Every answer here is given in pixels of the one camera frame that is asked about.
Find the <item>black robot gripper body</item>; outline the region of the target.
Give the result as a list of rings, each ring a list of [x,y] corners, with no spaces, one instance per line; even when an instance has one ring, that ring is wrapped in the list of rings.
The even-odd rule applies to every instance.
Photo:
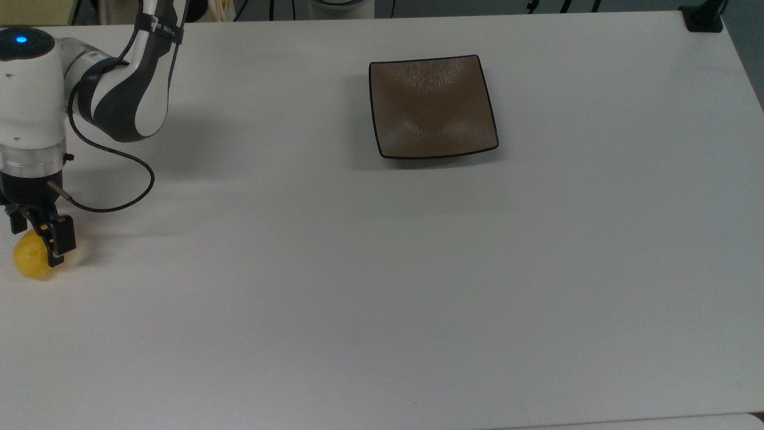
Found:
[[[2,173],[2,206],[19,206],[23,208],[27,222],[36,225],[38,221],[50,220],[59,216],[56,207],[57,194],[48,184],[63,184],[63,173],[57,172],[45,177],[23,179]]]

